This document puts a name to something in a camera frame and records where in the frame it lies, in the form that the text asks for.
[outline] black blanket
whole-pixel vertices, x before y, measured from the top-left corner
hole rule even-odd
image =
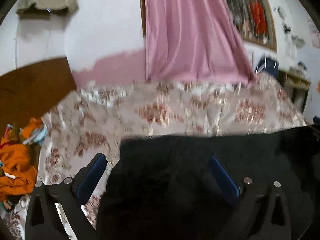
[[[235,181],[279,181],[297,239],[318,203],[318,144],[308,127],[273,134],[127,140],[101,198],[101,239],[213,239],[233,211],[208,168],[215,154]]]

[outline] silver bolt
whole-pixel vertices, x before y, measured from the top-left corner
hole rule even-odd
[[[42,185],[42,181],[37,181],[35,186],[36,187],[41,187],[41,185]]]
[[[72,182],[72,178],[68,177],[63,180],[64,184],[70,184]]]
[[[245,184],[251,184],[252,183],[252,179],[250,179],[248,177],[244,178],[243,181],[244,181]]]
[[[278,181],[275,181],[273,185],[275,185],[276,187],[281,187],[281,184]]]

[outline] mattress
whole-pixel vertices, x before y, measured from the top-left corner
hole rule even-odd
[[[82,206],[95,227],[100,197],[120,158],[119,144],[124,138],[273,133],[306,125],[272,76],[260,73],[257,80],[251,88],[152,82],[73,91],[42,117],[48,135],[40,152],[37,180],[46,185],[60,183],[73,177],[96,153],[103,153],[107,169],[89,202]],[[24,239],[29,198],[23,197],[4,215],[16,239]],[[70,239],[76,239],[59,204],[57,209]]]

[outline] orange clothing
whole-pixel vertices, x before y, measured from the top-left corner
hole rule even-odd
[[[41,120],[32,118],[21,134],[29,138],[32,131],[40,126]],[[2,138],[1,145],[8,141],[8,138]],[[5,145],[0,150],[0,160],[4,164],[3,171],[16,177],[0,177],[0,201],[6,200],[6,195],[31,193],[36,183],[37,170],[30,165],[28,148],[23,144]]]

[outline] pink curtain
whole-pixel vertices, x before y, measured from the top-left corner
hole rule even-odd
[[[255,81],[226,0],[146,0],[150,80]]]

